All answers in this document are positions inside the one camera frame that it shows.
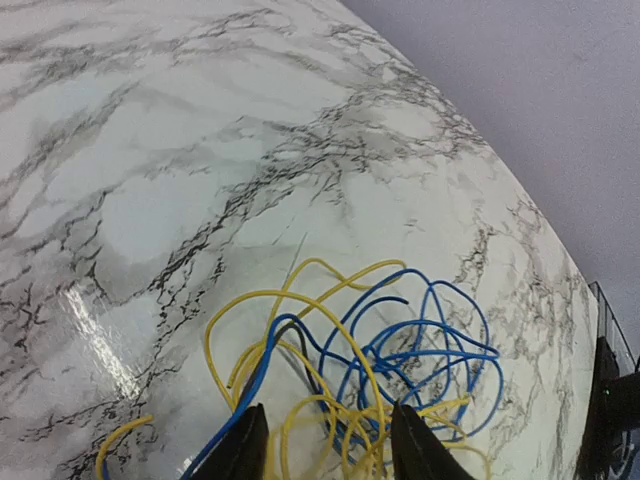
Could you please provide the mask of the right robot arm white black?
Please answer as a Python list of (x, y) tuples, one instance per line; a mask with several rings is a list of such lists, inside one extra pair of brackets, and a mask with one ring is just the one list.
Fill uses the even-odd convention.
[(629, 479), (639, 465), (639, 359), (597, 282), (597, 336), (589, 408), (576, 477)]

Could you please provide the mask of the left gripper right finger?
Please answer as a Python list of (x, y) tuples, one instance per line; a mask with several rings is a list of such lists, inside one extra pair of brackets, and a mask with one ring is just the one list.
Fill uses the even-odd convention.
[(391, 415), (394, 478), (472, 480), (410, 405), (396, 402)]

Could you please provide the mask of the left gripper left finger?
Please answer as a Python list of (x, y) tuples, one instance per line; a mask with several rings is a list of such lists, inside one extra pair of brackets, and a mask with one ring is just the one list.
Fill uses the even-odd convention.
[(262, 403), (250, 406), (192, 475), (204, 480), (264, 477), (269, 428)]

